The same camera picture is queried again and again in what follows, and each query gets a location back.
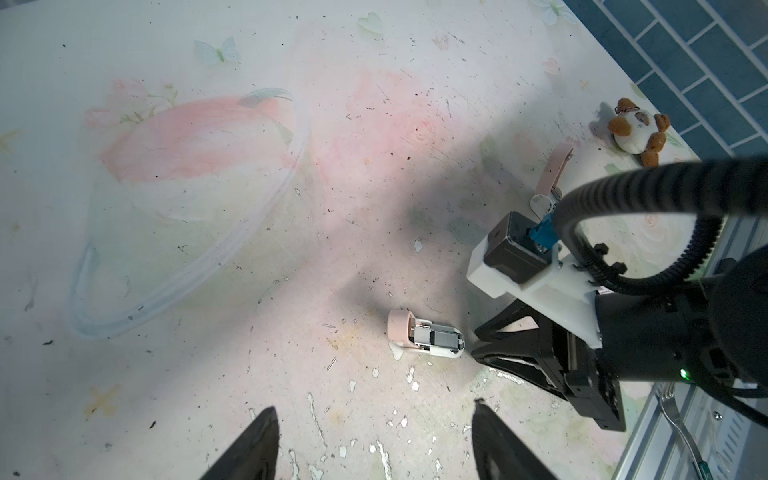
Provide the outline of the green handled fork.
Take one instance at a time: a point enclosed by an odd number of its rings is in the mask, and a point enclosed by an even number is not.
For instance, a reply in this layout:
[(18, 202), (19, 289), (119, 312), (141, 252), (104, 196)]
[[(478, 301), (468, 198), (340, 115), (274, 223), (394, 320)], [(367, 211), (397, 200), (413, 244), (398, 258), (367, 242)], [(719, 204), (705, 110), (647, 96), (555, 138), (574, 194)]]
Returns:
[(677, 406), (674, 383), (660, 383), (655, 387), (655, 395), (661, 412), (677, 437), (687, 448), (695, 474), (700, 480), (712, 480), (713, 476), (707, 462), (703, 459), (696, 440), (686, 427), (683, 416)]

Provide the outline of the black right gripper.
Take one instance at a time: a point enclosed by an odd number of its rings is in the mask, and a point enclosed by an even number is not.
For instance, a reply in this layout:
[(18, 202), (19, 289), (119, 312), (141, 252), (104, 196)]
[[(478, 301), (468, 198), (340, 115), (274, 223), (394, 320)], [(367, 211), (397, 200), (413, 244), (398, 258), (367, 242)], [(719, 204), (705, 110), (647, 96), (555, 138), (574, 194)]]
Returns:
[[(477, 327), (474, 360), (518, 377), (568, 400), (579, 415), (604, 430), (626, 429), (620, 383), (693, 381), (691, 361), (704, 364), (713, 344), (708, 302), (701, 293), (662, 296), (605, 294), (597, 297), (602, 346), (592, 349), (521, 300)], [(508, 331), (529, 318), (533, 327)], [(532, 348), (545, 337), (546, 365), (536, 359), (505, 356), (494, 348)]]

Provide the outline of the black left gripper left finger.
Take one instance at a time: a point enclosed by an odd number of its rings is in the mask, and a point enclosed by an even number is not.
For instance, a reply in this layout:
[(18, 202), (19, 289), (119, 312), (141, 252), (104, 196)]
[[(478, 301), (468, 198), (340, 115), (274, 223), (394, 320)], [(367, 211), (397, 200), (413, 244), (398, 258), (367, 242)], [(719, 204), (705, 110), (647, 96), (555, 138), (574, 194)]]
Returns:
[(279, 433), (277, 411), (270, 406), (251, 422), (201, 480), (273, 480)]

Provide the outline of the brown white plush toy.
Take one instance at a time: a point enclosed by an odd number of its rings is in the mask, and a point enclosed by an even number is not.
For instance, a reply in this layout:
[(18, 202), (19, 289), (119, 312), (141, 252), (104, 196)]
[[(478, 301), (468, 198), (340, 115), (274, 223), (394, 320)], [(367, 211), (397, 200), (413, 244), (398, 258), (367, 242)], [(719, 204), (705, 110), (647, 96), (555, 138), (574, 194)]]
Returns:
[(659, 165), (660, 153), (671, 122), (666, 114), (651, 114), (629, 98), (621, 98), (614, 109), (615, 116), (608, 122), (608, 131), (621, 150), (638, 156), (646, 168)]

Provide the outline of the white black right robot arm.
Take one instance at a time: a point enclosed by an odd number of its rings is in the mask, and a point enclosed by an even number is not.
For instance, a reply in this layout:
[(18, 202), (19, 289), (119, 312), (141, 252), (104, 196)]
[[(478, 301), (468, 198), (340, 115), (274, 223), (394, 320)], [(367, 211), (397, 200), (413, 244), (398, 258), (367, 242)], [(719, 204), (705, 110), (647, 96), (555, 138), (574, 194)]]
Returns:
[[(512, 303), (479, 326), (472, 357), (623, 431), (624, 381), (685, 382), (765, 425), (767, 251), (698, 277), (728, 216), (767, 213), (763, 156), (637, 169), (585, 184), (538, 221), (505, 216), (474, 249), (468, 280)], [(691, 237), (660, 272), (632, 278), (582, 225), (593, 218), (689, 214)]]

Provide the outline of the pink white stapler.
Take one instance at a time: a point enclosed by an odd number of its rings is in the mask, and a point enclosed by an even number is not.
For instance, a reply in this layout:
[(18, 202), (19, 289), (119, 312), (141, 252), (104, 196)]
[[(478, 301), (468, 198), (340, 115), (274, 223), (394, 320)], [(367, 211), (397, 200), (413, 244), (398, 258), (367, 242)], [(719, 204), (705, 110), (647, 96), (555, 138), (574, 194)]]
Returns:
[(411, 352), (458, 358), (465, 349), (464, 336), (450, 325), (417, 318), (410, 310), (392, 310), (387, 317), (389, 341)]
[(548, 158), (534, 195), (529, 201), (531, 210), (539, 220), (552, 213), (562, 197), (558, 182), (573, 156), (573, 150), (574, 147), (569, 143), (560, 143)]

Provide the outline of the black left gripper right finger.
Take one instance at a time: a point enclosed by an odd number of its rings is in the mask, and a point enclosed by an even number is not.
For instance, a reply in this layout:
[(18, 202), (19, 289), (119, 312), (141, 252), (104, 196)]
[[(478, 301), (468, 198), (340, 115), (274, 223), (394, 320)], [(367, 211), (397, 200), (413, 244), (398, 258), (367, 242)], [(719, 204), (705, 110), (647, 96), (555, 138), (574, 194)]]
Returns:
[(475, 400), (471, 432), (480, 480), (557, 479), (481, 398)]

